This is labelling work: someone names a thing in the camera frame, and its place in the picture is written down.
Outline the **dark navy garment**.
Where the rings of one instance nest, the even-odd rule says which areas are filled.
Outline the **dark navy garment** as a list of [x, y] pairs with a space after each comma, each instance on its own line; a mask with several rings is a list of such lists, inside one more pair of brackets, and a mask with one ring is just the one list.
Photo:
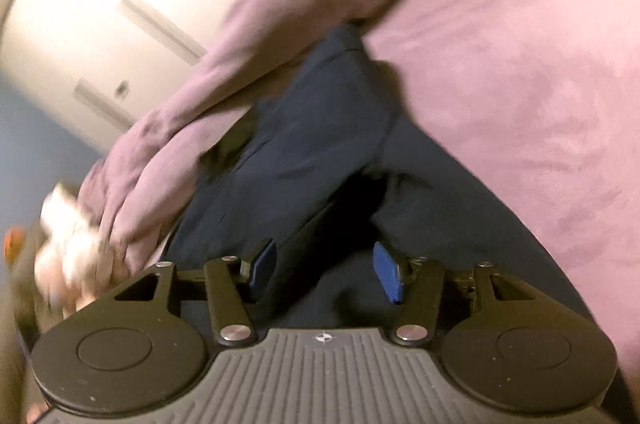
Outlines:
[[248, 310], [259, 331], [389, 326], [398, 310], [373, 270], [378, 241], [450, 269], [487, 260], [588, 311], [520, 220], [413, 124], [351, 25], [201, 156], [164, 256], [200, 269], [266, 239], [277, 265]]

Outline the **white plush toy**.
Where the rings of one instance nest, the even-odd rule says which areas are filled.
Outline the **white plush toy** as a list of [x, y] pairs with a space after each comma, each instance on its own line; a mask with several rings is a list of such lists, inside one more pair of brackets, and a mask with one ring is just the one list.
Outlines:
[[62, 184], [44, 199], [40, 226], [46, 242], [34, 263], [38, 291], [51, 307], [72, 314], [108, 288], [114, 252]]

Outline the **orange toy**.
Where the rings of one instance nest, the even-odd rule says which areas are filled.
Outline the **orange toy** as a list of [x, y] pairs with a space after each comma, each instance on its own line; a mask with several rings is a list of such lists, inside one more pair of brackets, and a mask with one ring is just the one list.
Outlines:
[[3, 259], [6, 266], [12, 267], [17, 257], [20, 256], [25, 241], [25, 229], [21, 226], [13, 226], [6, 230], [3, 241]]

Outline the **purple bed sheet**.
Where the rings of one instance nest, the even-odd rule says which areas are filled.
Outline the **purple bed sheet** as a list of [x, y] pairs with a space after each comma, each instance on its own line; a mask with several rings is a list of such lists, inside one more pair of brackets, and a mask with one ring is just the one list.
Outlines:
[[366, 38], [639, 381], [639, 0], [401, 0]]

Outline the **purple rolled duvet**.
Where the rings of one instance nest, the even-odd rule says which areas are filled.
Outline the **purple rolled duvet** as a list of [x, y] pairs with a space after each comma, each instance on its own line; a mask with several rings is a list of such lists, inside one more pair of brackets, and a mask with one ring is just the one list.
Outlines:
[[198, 176], [198, 159], [286, 67], [335, 25], [373, 18], [393, 0], [234, 0], [191, 76], [140, 118], [90, 170], [79, 202], [117, 261], [135, 274], [149, 262]]

